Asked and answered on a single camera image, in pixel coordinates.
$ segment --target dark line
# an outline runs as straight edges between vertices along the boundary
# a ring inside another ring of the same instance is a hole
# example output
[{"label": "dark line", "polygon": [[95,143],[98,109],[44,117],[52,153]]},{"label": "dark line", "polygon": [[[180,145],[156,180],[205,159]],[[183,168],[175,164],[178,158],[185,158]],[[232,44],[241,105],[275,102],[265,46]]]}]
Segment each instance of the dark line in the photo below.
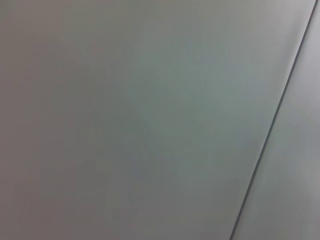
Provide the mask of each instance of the dark line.
[{"label": "dark line", "polygon": [[306,28],[305,28],[305,30],[304,30],[304,34],[303,34],[302,40],[301,40],[301,42],[300,42],[298,51],[297,51],[297,53],[296,53],[296,55],[295,55],[295,58],[294,58],[294,61],[293,61],[293,65],[292,65],[292,68],[291,68],[291,70],[290,70],[289,77],[288,77],[288,79],[287,79],[287,81],[286,81],[286,83],[285,83],[284,90],[283,90],[283,92],[282,92],[282,95],[281,95],[281,98],[280,98],[278,107],[276,108],[275,114],[274,114],[273,119],[272,119],[271,126],[270,126],[270,128],[269,128],[269,131],[268,131],[268,134],[267,134],[267,136],[266,136],[266,138],[265,138],[265,141],[264,141],[262,150],[261,150],[261,152],[260,152],[258,161],[257,161],[257,163],[256,163],[256,165],[255,165],[255,168],[254,168],[254,171],[253,171],[253,173],[252,173],[252,176],[251,176],[251,179],[250,179],[250,183],[249,183],[248,188],[247,188],[247,190],[246,190],[246,193],[245,193],[245,195],[244,195],[244,199],[243,199],[242,205],[241,205],[241,207],[240,207],[238,216],[236,217],[236,220],[235,220],[235,223],[234,223],[234,226],[233,226],[233,229],[232,229],[231,236],[230,236],[229,240],[233,240],[233,238],[234,238],[234,236],[235,236],[235,233],[236,233],[236,230],[237,230],[237,227],[238,227],[238,224],[239,224],[239,220],[240,220],[241,215],[242,215],[242,213],[243,213],[243,211],[244,211],[244,208],[245,208],[245,205],[246,205],[246,202],[247,202],[247,199],[248,199],[248,195],[249,195],[250,189],[251,189],[251,187],[252,187],[253,181],[254,181],[255,176],[256,176],[256,174],[257,174],[258,167],[259,167],[259,165],[260,165],[262,156],[263,156],[264,151],[265,151],[265,149],[266,149],[266,146],[267,146],[267,143],[268,143],[268,140],[269,140],[271,131],[272,131],[273,127],[274,127],[274,124],[275,124],[275,121],[276,121],[276,118],[277,118],[277,115],[278,115],[280,106],[281,106],[281,104],[282,104],[282,102],[283,102],[283,99],[284,99],[284,96],[285,96],[285,94],[286,94],[286,90],[287,90],[287,88],[288,88],[288,85],[289,85],[291,76],[292,76],[292,74],[293,74],[293,72],[294,72],[294,69],[295,69],[295,66],[296,66],[296,63],[297,63],[297,59],[298,59],[298,57],[299,57],[299,54],[300,54],[302,45],[303,45],[303,43],[304,43],[304,41],[305,41],[305,38],[306,38],[306,35],[307,35],[307,31],[308,31],[308,29],[309,29],[311,19],[312,19],[313,15],[314,15],[314,12],[315,12],[317,3],[318,3],[318,0],[315,0],[315,3],[314,3],[314,6],[313,6],[313,9],[312,9],[312,12],[311,12],[309,21],[308,21],[308,23],[307,23],[307,25],[306,25]]}]

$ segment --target gray panel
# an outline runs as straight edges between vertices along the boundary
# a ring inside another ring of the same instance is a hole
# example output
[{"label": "gray panel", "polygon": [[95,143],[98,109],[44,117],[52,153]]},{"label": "gray panel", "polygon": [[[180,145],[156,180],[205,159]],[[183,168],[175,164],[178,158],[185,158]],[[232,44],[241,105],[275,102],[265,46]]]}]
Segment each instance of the gray panel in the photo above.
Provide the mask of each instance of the gray panel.
[{"label": "gray panel", "polygon": [[234,240],[320,239],[319,7],[315,9]]},{"label": "gray panel", "polygon": [[1,4],[0,238],[227,240],[314,0]]}]

